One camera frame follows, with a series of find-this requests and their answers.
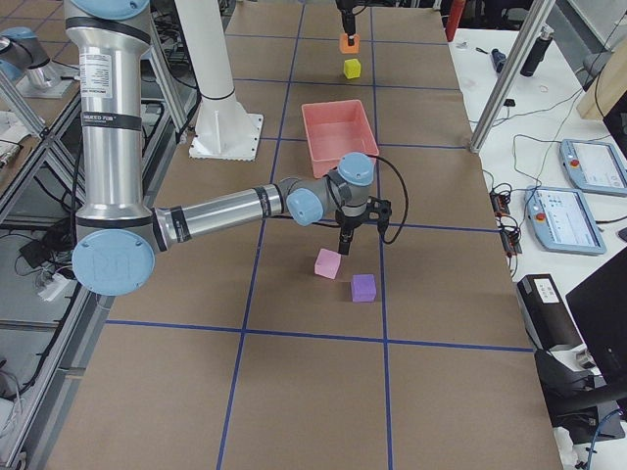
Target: blue cable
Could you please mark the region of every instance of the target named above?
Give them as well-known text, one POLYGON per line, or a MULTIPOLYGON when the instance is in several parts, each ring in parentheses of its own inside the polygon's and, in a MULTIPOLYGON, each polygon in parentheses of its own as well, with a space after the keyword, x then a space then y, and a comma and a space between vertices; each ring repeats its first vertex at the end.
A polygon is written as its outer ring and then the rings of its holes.
POLYGON ((602 419, 599 422, 599 426, 597 426, 597 430, 595 431, 595 435, 592 437, 592 442, 590 443, 590 448, 588 449, 588 463, 586 464, 586 470, 590 470, 591 469, 591 463, 592 463, 592 456, 595 452, 595 444, 597 443, 597 438, 599 437, 599 434, 601 433, 601 428, 603 427, 603 424, 605 424, 605 422, 611 418, 614 414, 618 414, 621 413, 621 409, 617 408, 614 409, 612 412, 608 413, 604 419, 602 419))

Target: light blue joint cap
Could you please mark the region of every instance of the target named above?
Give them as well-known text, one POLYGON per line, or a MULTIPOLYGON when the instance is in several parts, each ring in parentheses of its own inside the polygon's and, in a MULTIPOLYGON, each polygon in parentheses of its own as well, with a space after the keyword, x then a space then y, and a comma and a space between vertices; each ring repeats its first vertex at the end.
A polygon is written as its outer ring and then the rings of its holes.
POLYGON ((155 267, 155 253, 139 235, 116 228, 83 238, 72 254, 76 279, 103 296, 123 296, 139 289, 155 267))
POLYGON ((72 3, 92 17, 120 22, 139 15, 150 0, 72 0, 72 3))
POLYGON ((23 75, 23 72, 7 61, 0 61, 0 69, 11 81, 15 81, 23 75))
POLYGON ((324 215, 322 202, 313 191, 299 188, 287 197, 287 209, 299 225, 318 222, 324 215))
POLYGON ((337 171, 348 183, 369 186, 374 180, 372 160, 361 152, 351 152, 342 157, 337 171))
POLYGON ((25 26, 16 26, 0 31, 0 36, 7 36, 9 39, 36 39, 37 35, 32 29, 25 26))

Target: black monitor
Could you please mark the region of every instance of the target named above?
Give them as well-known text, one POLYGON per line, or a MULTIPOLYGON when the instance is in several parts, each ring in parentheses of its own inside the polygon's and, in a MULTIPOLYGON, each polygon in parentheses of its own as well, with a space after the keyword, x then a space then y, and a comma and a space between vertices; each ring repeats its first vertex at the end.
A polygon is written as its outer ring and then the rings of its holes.
POLYGON ((627 411, 627 249, 568 293, 566 302, 602 376, 627 411))

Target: label on robot arm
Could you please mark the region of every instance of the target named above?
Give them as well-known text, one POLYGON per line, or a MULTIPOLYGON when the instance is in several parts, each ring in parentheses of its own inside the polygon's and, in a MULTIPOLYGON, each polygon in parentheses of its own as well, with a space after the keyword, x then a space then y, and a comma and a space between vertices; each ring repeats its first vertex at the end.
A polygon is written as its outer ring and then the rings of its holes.
POLYGON ((83 98, 113 98, 112 60, 107 54, 80 54, 83 98))
POLYGON ((536 289, 538 289, 538 294, 540 294, 543 303, 559 304, 559 298, 549 279, 534 279, 534 282, 536 283, 536 289))

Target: pink bin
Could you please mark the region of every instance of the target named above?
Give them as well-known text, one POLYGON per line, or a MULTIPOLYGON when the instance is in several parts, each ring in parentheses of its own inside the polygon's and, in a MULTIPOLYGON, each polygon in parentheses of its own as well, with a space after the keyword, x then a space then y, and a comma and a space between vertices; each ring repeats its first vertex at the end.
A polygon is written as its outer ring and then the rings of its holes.
POLYGON ((302 110, 314 177, 324 176, 351 152, 379 155, 360 100, 310 103, 302 110))

